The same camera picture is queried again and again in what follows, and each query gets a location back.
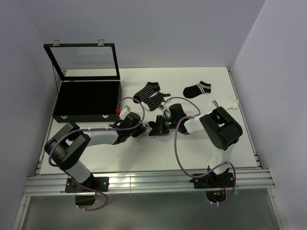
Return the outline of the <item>white sock black thin stripes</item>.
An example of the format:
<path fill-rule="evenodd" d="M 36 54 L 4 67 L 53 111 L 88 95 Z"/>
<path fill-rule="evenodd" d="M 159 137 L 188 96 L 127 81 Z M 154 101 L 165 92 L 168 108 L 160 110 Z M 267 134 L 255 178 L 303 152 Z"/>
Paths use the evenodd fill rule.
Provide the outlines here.
<path fill-rule="evenodd" d="M 143 125 L 145 128 L 144 134 L 148 137 L 152 137 L 156 133 L 156 123 L 153 121 L 150 121 Z"/>

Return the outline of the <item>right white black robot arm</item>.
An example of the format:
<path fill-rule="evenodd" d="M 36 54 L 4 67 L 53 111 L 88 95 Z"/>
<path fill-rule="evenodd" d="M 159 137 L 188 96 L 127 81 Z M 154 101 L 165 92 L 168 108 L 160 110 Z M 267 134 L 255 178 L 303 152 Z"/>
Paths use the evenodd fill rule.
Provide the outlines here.
<path fill-rule="evenodd" d="M 222 107 L 216 107 L 211 112 L 196 116 L 187 116 L 182 105 L 177 103 L 169 107 L 169 116 L 158 115 L 156 121 L 146 124 L 148 136 L 167 135 L 175 130 L 174 151 L 177 163 L 182 172 L 194 180 L 207 179 L 211 186 L 219 186 L 226 176 L 233 175 L 229 168 L 233 167 L 230 157 L 235 144 L 243 135 L 241 125 Z M 189 135 L 205 131 L 216 152 L 212 155 L 207 172 L 196 175 L 188 173 L 182 166 L 177 152 L 178 133 Z"/>

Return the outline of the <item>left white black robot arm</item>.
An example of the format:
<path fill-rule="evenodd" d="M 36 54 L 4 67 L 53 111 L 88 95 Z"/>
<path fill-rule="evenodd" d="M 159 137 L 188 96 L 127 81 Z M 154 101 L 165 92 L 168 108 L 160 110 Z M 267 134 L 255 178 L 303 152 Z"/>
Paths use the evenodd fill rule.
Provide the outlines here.
<path fill-rule="evenodd" d="M 88 131 L 69 122 L 45 144 L 44 150 L 49 155 L 49 162 L 55 162 L 55 166 L 74 179 L 82 191 L 89 191 L 97 189 L 98 184 L 80 160 L 85 149 L 94 145 L 117 145 L 144 131 L 141 117 L 134 112 L 98 131 Z"/>

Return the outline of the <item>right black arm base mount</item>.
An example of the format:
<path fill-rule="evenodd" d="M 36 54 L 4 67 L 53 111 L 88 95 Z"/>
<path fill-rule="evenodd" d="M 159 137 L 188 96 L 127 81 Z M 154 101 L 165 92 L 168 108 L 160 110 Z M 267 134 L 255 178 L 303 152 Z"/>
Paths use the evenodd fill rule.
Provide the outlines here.
<path fill-rule="evenodd" d="M 226 171 L 220 175 L 211 172 L 202 178 L 189 180 L 194 189 L 205 189 L 205 195 L 210 205 L 217 207 L 224 204 L 235 194 L 236 174 Z"/>

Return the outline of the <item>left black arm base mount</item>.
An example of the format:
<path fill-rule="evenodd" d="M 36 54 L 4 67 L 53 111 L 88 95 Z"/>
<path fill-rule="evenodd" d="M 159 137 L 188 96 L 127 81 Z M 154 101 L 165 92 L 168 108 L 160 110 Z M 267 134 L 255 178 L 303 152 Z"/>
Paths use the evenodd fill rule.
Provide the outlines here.
<path fill-rule="evenodd" d="M 90 176 L 85 182 L 79 183 L 74 178 L 68 178 L 64 192 L 67 194 L 75 194 L 75 204 L 77 208 L 84 210 L 98 210 L 103 208 L 108 203 L 108 196 L 105 192 L 108 191 L 109 177 L 94 177 Z M 98 195 L 105 198 L 104 203 L 100 207 L 90 208 Z"/>

